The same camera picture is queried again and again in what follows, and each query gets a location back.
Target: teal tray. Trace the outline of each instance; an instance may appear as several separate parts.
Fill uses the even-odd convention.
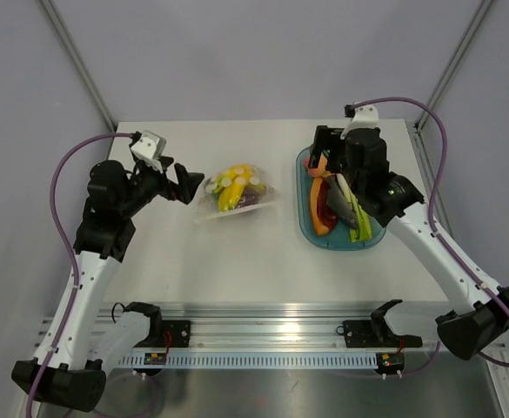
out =
[[[312,244],[326,250],[334,251],[357,251],[370,248],[379,243],[385,235],[385,229],[370,217],[370,226],[372,228],[372,239],[365,242],[351,242],[349,240],[349,228],[343,223],[338,222],[333,231],[324,236],[318,236],[314,231],[310,217],[310,188],[312,186],[312,177],[306,173],[303,167],[303,161],[310,154],[310,149],[305,148],[297,156],[297,204],[298,204],[298,221],[300,230],[303,235]]]

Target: tabletop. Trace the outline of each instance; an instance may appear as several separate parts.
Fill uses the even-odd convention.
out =
[[[167,139],[164,155],[189,172],[211,176],[250,163],[270,176],[274,206],[195,224],[188,206],[154,199],[137,214],[131,245],[105,301],[196,304],[352,303],[403,299],[444,302],[432,276],[396,237],[356,252],[316,248],[301,233],[295,158],[317,125],[340,120],[123,122],[118,131],[152,131]],[[425,188],[405,121],[382,119],[391,169]],[[111,159],[133,166],[128,142],[116,139]],[[170,177],[175,179],[172,168]]]

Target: clear plastic bag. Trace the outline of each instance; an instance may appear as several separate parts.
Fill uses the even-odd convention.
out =
[[[251,164],[233,165],[203,183],[196,221],[249,212],[277,200],[278,193],[263,170]]]

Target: gray wall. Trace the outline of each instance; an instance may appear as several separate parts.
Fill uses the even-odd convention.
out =
[[[136,121],[337,118],[353,100],[426,100],[479,0],[55,3],[113,116]]]
[[[497,2],[439,106],[450,136],[441,195],[455,238],[509,285],[509,2]],[[439,155],[430,121],[425,143]]]
[[[0,0],[0,417],[21,391],[10,381],[30,359],[38,325],[51,314],[69,262],[48,207],[57,161],[77,141],[105,131],[37,2]],[[107,144],[66,167],[62,220],[73,232],[89,167]]]

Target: gray floor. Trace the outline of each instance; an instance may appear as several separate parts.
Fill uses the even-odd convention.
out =
[[[425,357],[413,354],[408,369]],[[424,374],[381,381],[343,372],[287,370],[167,370],[156,377],[153,414],[174,417],[312,418],[348,416],[434,418],[502,417],[485,363],[442,354]],[[116,370],[97,409],[104,414],[136,415],[152,399],[152,387]],[[64,415],[45,408],[41,418]],[[73,413],[71,418],[94,414]]]

